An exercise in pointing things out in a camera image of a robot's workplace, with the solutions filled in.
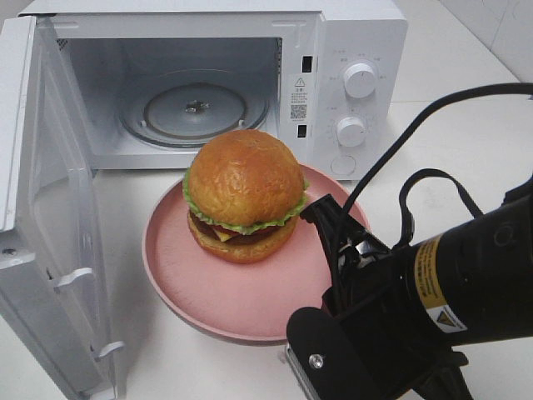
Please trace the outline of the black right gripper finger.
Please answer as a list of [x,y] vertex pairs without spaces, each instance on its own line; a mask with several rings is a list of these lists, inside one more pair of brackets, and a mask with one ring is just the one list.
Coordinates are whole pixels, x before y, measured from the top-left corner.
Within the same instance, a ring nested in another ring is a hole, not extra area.
[[331,194],[310,203],[300,214],[314,224],[331,273],[334,288],[348,288],[363,258],[375,251],[375,238],[351,215],[341,220],[342,207]]

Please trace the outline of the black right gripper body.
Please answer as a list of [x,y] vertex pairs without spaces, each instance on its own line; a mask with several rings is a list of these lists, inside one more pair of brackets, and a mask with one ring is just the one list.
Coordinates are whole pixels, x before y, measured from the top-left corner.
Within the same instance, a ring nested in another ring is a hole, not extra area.
[[464,399],[461,366],[466,356],[452,350],[431,322],[415,287],[414,253],[406,261],[380,254],[358,268],[354,252],[341,285],[346,305],[337,306],[334,291],[324,305],[353,347],[359,367],[355,382],[376,390],[375,399],[397,399],[414,390],[424,399]]

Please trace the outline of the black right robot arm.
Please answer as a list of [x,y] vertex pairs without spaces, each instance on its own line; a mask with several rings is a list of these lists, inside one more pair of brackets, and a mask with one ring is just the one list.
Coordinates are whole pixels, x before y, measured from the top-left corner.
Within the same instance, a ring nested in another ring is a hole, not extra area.
[[482,212],[463,187],[471,220],[413,243],[407,195],[422,169],[401,188],[401,237],[387,247],[331,196],[302,218],[319,235],[331,286],[318,310],[301,315],[308,335],[295,352],[320,399],[471,397],[460,345],[532,334],[532,184],[510,190]]

